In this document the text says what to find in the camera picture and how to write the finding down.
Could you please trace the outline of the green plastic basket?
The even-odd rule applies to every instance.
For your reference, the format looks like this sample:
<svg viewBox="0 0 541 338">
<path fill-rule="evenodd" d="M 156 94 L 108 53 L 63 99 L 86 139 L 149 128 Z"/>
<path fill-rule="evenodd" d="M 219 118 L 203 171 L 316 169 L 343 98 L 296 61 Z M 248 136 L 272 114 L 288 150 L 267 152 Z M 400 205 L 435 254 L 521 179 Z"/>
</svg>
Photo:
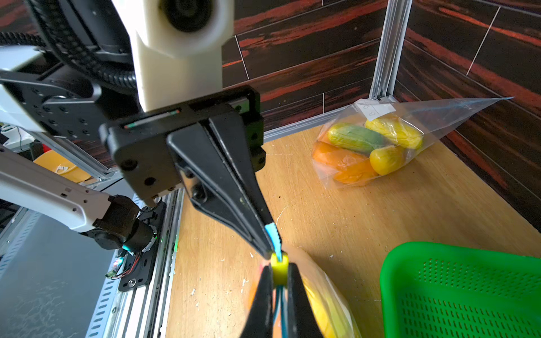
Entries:
<svg viewBox="0 0 541 338">
<path fill-rule="evenodd" d="M 540 259 L 430 242 L 380 272 L 386 337 L 539 337 Z"/>
</svg>

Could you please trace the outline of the clear zip bag blue zipper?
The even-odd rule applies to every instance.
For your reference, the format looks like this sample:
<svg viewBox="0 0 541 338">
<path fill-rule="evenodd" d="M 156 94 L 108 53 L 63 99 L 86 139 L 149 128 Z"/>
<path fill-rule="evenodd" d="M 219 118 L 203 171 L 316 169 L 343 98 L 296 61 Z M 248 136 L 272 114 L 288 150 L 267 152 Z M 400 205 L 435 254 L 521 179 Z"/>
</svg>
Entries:
<svg viewBox="0 0 541 338">
<path fill-rule="evenodd" d="M 398 103 L 360 99 L 327 122 L 315 143 L 325 142 L 364 155 L 367 160 L 345 170 L 335 170 L 312 159 L 314 169 L 327 188 L 365 186 L 403 168 L 422 151 L 498 101 L 497 98 L 461 98 Z"/>
</svg>

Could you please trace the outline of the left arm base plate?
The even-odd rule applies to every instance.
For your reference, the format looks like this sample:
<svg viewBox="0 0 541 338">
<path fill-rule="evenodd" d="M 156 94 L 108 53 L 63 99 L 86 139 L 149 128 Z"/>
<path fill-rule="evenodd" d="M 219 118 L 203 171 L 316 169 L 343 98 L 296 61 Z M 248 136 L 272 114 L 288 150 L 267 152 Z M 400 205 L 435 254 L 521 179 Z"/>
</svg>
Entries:
<svg viewBox="0 0 541 338">
<path fill-rule="evenodd" d="M 155 207 L 143 208 L 138 220 L 153 229 L 154 242 L 146 252 L 134 253 L 133 255 L 127 253 L 122 256 L 123 269 L 117 275 L 122 275 L 124 270 L 129 274 L 114 280 L 118 282 L 118 291 L 127 292 L 148 285 L 152 281 L 165 215 L 166 203 L 164 201 L 160 201 Z"/>
</svg>

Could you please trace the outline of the aluminium front rail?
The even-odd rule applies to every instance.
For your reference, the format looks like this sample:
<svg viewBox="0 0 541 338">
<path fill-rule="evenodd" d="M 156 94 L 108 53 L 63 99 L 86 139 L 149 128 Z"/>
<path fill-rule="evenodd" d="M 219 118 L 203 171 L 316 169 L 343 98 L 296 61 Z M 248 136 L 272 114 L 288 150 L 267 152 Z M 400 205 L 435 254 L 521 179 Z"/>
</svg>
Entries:
<svg viewBox="0 0 541 338">
<path fill-rule="evenodd" d="M 184 201 L 179 190 L 143 213 L 157 232 L 140 257 L 115 252 L 109 268 L 130 274 L 105 279 L 86 337 L 165 337 Z"/>
</svg>

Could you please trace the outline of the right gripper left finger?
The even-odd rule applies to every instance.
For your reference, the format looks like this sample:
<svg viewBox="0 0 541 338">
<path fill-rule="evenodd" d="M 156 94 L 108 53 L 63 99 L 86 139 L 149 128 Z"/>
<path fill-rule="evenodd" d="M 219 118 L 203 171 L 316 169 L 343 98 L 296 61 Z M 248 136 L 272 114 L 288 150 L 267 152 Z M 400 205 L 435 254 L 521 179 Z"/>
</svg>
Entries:
<svg viewBox="0 0 541 338">
<path fill-rule="evenodd" d="M 265 266 L 261 272 L 240 338 L 269 338 L 273 336 L 273 269 Z"/>
</svg>

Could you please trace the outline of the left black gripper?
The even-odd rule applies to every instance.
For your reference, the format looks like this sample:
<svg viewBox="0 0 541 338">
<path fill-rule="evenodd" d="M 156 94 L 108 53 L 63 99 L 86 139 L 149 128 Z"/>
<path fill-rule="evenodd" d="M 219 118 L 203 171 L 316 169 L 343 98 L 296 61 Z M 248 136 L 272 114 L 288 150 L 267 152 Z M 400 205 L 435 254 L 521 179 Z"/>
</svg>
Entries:
<svg viewBox="0 0 541 338">
<path fill-rule="evenodd" d="M 177 190 L 186 170 L 198 183 L 190 201 L 234 230 L 265 259 L 273 222 L 256 179 L 266 162 L 261 97 L 249 85 L 109 121 L 99 136 L 123 177 L 148 206 Z"/>
</svg>

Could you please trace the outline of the large orange mango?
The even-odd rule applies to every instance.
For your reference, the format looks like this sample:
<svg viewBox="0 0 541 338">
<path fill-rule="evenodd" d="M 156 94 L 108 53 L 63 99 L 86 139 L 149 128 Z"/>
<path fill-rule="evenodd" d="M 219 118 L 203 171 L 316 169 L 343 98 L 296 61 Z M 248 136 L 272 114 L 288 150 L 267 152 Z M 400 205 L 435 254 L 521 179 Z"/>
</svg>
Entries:
<svg viewBox="0 0 541 338">
<path fill-rule="evenodd" d="M 312 152 L 315 162 L 335 170 L 345 170 L 367 160 L 364 155 L 342 149 L 325 142 L 316 142 Z"/>
</svg>

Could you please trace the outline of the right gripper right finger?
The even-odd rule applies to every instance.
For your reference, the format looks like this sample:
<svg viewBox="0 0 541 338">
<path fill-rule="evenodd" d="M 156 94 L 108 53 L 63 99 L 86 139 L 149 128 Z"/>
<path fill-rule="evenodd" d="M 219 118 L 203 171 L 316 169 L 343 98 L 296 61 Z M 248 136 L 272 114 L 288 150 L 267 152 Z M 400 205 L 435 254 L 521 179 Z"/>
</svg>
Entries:
<svg viewBox="0 0 541 338">
<path fill-rule="evenodd" d="M 287 336 L 289 338 L 323 338 L 316 322 L 296 264 L 291 263 L 287 275 Z"/>
</svg>

